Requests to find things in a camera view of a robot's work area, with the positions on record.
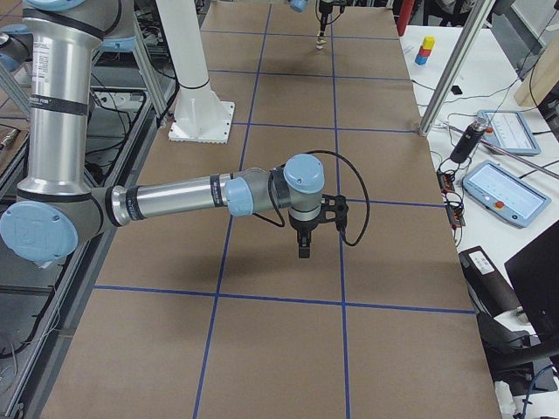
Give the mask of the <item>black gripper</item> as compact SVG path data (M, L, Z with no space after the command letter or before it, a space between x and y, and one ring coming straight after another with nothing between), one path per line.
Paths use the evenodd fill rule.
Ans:
M330 17L333 12L334 2L331 0L319 0L318 1L318 14L320 17L320 30L319 38L323 38L326 30L326 20Z
M290 219L289 223L297 231L298 258L310 258L312 238L310 232L316 229L319 224L314 220L301 221L297 219Z

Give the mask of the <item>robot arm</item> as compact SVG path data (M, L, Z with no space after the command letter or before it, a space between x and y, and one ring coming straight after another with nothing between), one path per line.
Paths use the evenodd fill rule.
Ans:
M306 9L307 4L308 0L292 0L289 2L290 8L299 13ZM317 36L319 41L322 41L322 39L324 38L328 20L333 12L333 8L334 1L319 0L315 2L316 16L320 23L320 29Z
M84 180L94 52L137 45L130 1L28 1L33 36L27 176L1 217L1 237L19 257L48 264L113 227L154 216L226 207L234 216L287 209L299 254L326 208L324 170L310 154L280 168L249 168L152 186L92 188Z

